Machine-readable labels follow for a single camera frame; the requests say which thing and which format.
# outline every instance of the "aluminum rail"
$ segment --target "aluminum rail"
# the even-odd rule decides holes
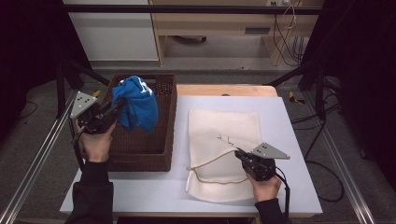
[[[153,6],[153,5],[44,5],[41,9],[53,12],[85,13],[194,13],[194,14],[280,14],[280,15],[320,15],[333,13],[322,7],[245,7],[245,6]]]
[[[66,102],[66,108],[62,115],[55,120],[52,125],[49,134],[47,135],[46,139],[44,140],[43,145],[39,149],[35,159],[33,160],[32,164],[30,165],[29,170],[27,171],[25,177],[23,178],[22,182],[20,183],[17,191],[15,192],[14,196],[12,197],[11,201],[7,205],[6,209],[0,216],[0,223],[1,224],[10,224],[13,223],[17,214],[20,212],[21,207],[28,196],[35,180],[37,179],[41,168],[44,165],[48,155],[50,154],[52,147],[58,138],[59,133],[64,126],[64,123],[68,119],[69,111],[72,108],[72,104],[76,97],[77,91],[71,91],[71,94]]]
[[[314,100],[312,99],[311,94],[307,94],[305,91],[303,91],[303,95],[312,113],[315,114],[316,112],[313,103]],[[316,117],[316,119],[317,123],[320,124],[318,117]],[[355,210],[356,216],[358,217],[360,223],[374,224],[374,217],[366,201],[364,201],[364,198],[361,195],[361,191],[359,190],[358,185],[353,179],[352,174],[349,172],[343,158],[338,152],[337,146],[332,140],[332,136],[330,135],[329,130],[326,128],[326,126],[323,128],[323,138],[330,158],[332,159],[332,164],[337,170],[337,173],[340,175],[340,179],[346,189],[346,194],[352,204],[353,209]]]

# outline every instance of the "floor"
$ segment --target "floor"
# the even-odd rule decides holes
[[[285,55],[285,58],[287,62],[292,62],[291,57]],[[293,66],[284,63],[273,67],[259,37],[219,36],[209,36],[205,43],[180,37],[169,38],[163,66],[152,63],[130,63],[117,68],[108,64],[95,65],[95,71],[104,77],[131,72],[175,73],[177,83],[257,85],[281,77],[292,68]],[[83,78],[87,83],[85,88],[103,88],[98,87],[90,78]],[[276,88],[278,95],[284,99],[290,120],[313,114],[308,102],[312,100],[314,93],[299,91],[296,86],[298,80],[299,77],[294,77]],[[295,99],[305,100],[306,104],[290,101],[290,91],[293,91]],[[316,163],[308,163],[308,170],[318,195],[322,198],[320,203],[323,214],[311,218],[295,218],[293,223],[396,223],[396,208],[393,206],[396,193],[375,162],[361,158],[359,143],[342,116],[342,108],[336,106],[336,97],[329,91],[325,91],[324,95],[328,96],[326,107],[335,107],[328,112],[325,128],[313,145],[308,159],[320,162],[338,174],[326,142],[327,132],[375,222],[358,219],[351,203],[353,196],[347,191],[339,202],[328,202],[337,199],[342,192],[337,178]],[[21,118],[10,130],[10,137],[0,143],[0,211],[6,209],[50,131],[57,110],[55,83],[49,82],[31,90],[27,101]],[[303,154],[310,148],[320,129],[318,122],[321,123],[316,119],[308,119],[293,124]],[[65,214],[59,213],[59,208],[78,169],[70,141],[68,127],[64,125],[41,167],[39,177],[30,188],[15,223],[43,223],[42,219],[46,219],[48,223],[60,223],[66,218]]]

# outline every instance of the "person's arm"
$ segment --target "person's arm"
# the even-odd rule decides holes
[[[247,178],[253,186],[254,198],[257,200],[254,205],[259,211],[262,224],[291,224],[290,220],[282,214],[276,197],[281,181],[276,176],[268,181],[256,181],[248,173]]]
[[[73,212],[70,223],[113,223],[113,183],[108,181],[107,159],[113,124],[105,133],[83,133],[80,141],[88,155],[79,182],[73,185]]]

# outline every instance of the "beige fabric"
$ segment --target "beige fabric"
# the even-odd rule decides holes
[[[250,151],[262,142],[256,112],[191,110],[189,113],[191,167],[186,191],[209,202],[253,198],[236,147]]]

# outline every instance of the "black sleeve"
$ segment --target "black sleeve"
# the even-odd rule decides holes
[[[277,198],[258,202],[254,205],[259,210],[262,224],[291,224],[291,221],[282,214]]]
[[[113,183],[108,181],[107,162],[85,163],[79,182],[73,186],[73,212],[69,223],[113,223]]]

